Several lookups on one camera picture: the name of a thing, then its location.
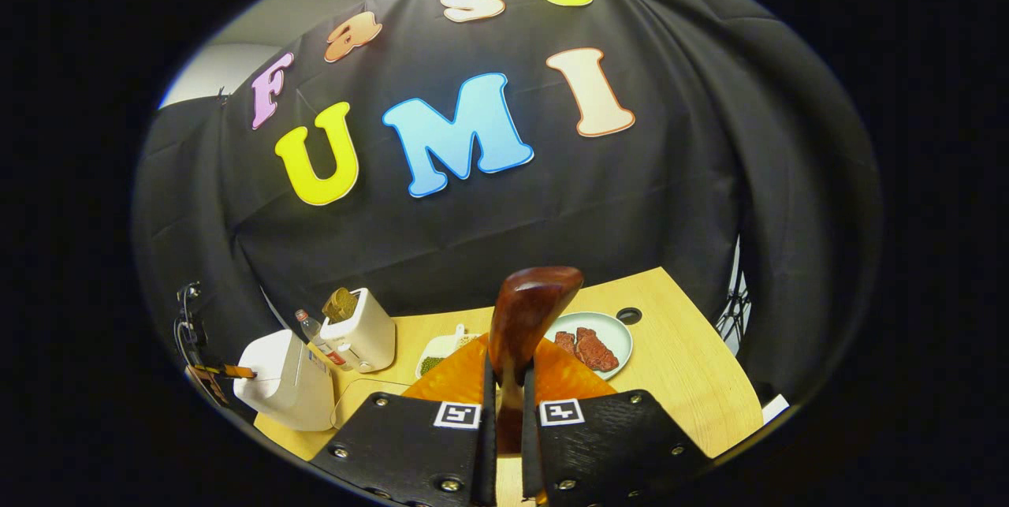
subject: white container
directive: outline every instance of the white container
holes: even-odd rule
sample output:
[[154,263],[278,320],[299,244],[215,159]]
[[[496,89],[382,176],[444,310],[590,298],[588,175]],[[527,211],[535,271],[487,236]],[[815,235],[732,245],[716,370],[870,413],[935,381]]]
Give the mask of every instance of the white container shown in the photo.
[[294,430],[333,427],[330,371],[293,331],[282,329],[249,343],[238,366],[256,373],[255,379],[235,380],[235,396],[245,404]]
[[360,373],[381,371],[396,359],[396,322],[388,317],[368,289],[350,292],[357,295],[354,315],[342,322],[322,323],[322,336],[330,347],[350,343],[359,362],[354,369]]

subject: light wood tabletop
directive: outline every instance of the light wood tabletop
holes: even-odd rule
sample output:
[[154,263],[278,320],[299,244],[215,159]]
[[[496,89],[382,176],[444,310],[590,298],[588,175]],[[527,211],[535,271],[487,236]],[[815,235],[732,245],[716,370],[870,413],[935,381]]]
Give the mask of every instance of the light wood tabletop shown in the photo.
[[[607,381],[613,389],[649,391],[711,458],[763,425],[760,400],[736,358],[663,269],[583,288],[564,313],[591,311],[615,316],[627,307],[641,310],[642,319],[628,326],[634,350],[625,367]],[[417,363],[431,338],[451,335],[456,324],[463,324],[467,333],[484,333],[489,330],[492,313],[493,308],[486,307],[394,317],[397,356],[389,368],[361,374],[331,366],[335,394],[340,400],[334,425],[342,425],[367,395],[375,391],[399,394],[417,381]],[[303,460],[315,457],[336,432],[335,428],[322,432],[291,430],[264,414],[256,416],[254,425]],[[521,474],[521,458],[498,458],[499,506],[516,507],[522,502]]]

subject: plastic bottle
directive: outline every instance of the plastic bottle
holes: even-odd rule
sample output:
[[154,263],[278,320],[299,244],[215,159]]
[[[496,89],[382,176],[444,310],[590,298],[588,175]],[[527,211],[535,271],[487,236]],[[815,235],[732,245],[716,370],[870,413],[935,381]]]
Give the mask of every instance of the plastic bottle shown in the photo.
[[328,343],[323,341],[322,336],[319,335],[319,331],[322,329],[322,324],[319,323],[318,320],[309,316],[306,310],[298,310],[295,312],[295,317],[298,318],[298,321],[302,324],[302,329],[305,330],[305,334],[308,335],[309,339],[315,343],[315,346],[318,347],[323,354],[329,358],[329,361],[336,364],[336,366],[343,371],[353,371],[353,367],[351,367],[350,364],[346,363],[346,361],[344,361],[338,352],[334,351]]

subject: meat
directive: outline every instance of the meat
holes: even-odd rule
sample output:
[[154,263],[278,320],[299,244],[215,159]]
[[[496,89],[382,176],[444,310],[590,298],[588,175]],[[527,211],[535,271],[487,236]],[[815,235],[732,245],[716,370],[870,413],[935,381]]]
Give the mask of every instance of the meat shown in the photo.
[[613,352],[595,335],[594,329],[579,327],[577,331],[578,341],[575,343],[574,356],[588,369],[605,373],[621,365]]
[[561,349],[565,349],[568,353],[574,356],[574,334],[568,333],[566,331],[558,331],[554,335],[554,342],[561,346]]

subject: letter m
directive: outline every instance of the letter m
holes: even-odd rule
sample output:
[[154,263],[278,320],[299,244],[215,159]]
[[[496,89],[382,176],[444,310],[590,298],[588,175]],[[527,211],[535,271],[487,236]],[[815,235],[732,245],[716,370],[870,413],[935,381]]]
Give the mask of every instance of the letter m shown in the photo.
[[421,99],[394,106],[381,121],[400,133],[414,181],[410,195],[423,198],[443,190],[448,177],[435,170],[437,157],[460,180],[469,178],[473,139],[480,142],[476,167],[484,174],[501,172],[533,160],[533,148],[519,138],[504,102],[503,74],[465,80],[459,88],[455,120],[449,121]]

